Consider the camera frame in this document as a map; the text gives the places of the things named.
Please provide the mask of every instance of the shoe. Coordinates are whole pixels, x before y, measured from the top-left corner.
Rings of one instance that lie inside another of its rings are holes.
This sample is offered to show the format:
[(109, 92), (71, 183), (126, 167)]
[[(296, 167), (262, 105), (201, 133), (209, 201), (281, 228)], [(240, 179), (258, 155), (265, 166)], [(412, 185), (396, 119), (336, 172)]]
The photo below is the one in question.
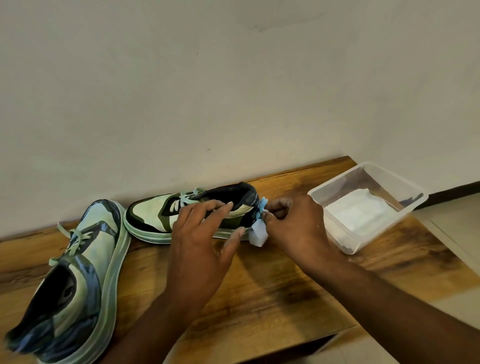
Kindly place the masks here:
[[(250, 228), (260, 217), (260, 200), (255, 188), (246, 182), (204, 190), (196, 188), (192, 192), (163, 194), (146, 198), (131, 204), (123, 218), (130, 234), (148, 243), (170, 244), (172, 226), (179, 210), (186, 205), (208, 200), (233, 202), (233, 208), (223, 219), (214, 238), (228, 239), (238, 227)], [(248, 231), (242, 240), (248, 240)]]
[(7, 348), (34, 354), (40, 363), (90, 364), (107, 348), (115, 326), (117, 281), (130, 245), (125, 209), (98, 200), (68, 233), (67, 250), (37, 288)]

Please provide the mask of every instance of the floor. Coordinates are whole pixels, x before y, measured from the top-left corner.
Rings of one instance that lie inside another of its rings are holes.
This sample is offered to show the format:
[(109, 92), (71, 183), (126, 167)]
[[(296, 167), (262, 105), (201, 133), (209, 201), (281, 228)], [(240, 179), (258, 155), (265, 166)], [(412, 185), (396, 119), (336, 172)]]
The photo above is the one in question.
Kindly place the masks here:
[[(480, 194), (426, 207), (413, 213), (437, 238), (480, 275)], [(433, 305), (480, 328), (480, 288)], [(291, 364), (391, 364), (397, 361), (368, 334)]]

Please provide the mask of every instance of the beige wall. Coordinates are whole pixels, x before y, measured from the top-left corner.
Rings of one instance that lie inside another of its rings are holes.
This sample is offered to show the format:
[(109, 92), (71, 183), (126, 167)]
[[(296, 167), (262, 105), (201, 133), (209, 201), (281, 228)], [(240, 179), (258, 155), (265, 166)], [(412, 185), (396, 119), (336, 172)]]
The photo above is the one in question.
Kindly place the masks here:
[(478, 0), (0, 5), (0, 236), (349, 154), (480, 180)]

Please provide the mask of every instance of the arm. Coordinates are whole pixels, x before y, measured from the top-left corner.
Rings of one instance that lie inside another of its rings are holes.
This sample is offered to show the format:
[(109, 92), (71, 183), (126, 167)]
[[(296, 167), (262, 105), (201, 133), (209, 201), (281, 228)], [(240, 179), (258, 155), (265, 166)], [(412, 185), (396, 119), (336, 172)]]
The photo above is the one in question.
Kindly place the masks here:
[(323, 209), (310, 196), (267, 205), (277, 245), (329, 291), (400, 363), (478, 363), (480, 331), (348, 262), (327, 239)]
[[(161, 363), (220, 287), (245, 228), (235, 230), (216, 254), (212, 236), (233, 204), (211, 200), (180, 210), (173, 225), (167, 285), (102, 364)], [(203, 222), (207, 211), (212, 212)]]

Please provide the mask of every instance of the shoe sole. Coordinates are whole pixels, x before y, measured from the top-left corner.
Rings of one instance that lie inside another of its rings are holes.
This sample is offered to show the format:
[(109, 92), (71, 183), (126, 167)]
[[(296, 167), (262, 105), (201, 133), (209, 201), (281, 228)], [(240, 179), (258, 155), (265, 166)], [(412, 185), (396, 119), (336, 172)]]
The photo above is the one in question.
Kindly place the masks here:
[[(125, 208), (114, 202), (123, 216)], [(123, 223), (120, 224), (120, 234), (113, 251), (112, 260), (108, 266), (102, 289), (102, 307), (92, 334), (76, 352), (55, 364), (91, 364), (105, 351), (113, 335), (117, 319), (117, 283), (120, 269), (130, 246), (130, 235)]]
[[(143, 231), (133, 227), (127, 220), (126, 212), (123, 214), (123, 225), (127, 231), (133, 235), (135, 238), (140, 239), (147, 243), (152, 244), (170, 244), (172, 240), (172, 234), (168, 232), (149, 232)], [(242, 235), (240, 240), (246, 241), (248, 240), (248, 232), (251, 231), (252, 228), (247, 228), (245, 233)], [(234, 232), (234, 229), (218, 229), (215, 234), (213, 235), (214, 238), (218, 239), (228, 239), (230, 235)]]

